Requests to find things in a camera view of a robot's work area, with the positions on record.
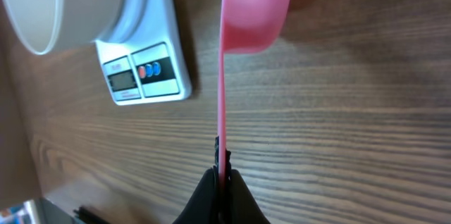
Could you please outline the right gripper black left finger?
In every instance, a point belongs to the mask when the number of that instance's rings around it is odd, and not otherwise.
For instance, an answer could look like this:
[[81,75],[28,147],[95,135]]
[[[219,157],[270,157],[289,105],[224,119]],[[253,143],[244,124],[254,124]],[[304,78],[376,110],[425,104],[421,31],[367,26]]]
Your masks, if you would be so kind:
[[[219,157],[219,136],[215,138],[215,164]],[[173,224],[217,224],[218,209],[218,168],[216,165],[207,169],[182,213]]]

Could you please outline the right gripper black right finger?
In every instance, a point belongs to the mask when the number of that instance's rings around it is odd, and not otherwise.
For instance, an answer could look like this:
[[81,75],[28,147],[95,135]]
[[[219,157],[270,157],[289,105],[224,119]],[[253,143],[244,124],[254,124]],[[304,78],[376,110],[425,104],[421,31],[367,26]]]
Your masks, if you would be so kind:
[[232,224],[270,224],[259,208],[240,172],[231,168],[230,151],[226,151],[226,218]]

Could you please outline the pink plastic scoop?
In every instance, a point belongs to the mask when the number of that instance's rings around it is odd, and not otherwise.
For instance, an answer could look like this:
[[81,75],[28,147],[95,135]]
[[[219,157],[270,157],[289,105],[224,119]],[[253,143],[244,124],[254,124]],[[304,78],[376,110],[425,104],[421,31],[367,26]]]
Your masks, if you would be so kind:
[[226,54],[253,54],[270,47],[288,14],[290,0],[221,0],[218,48],[218,175],[226,183]]

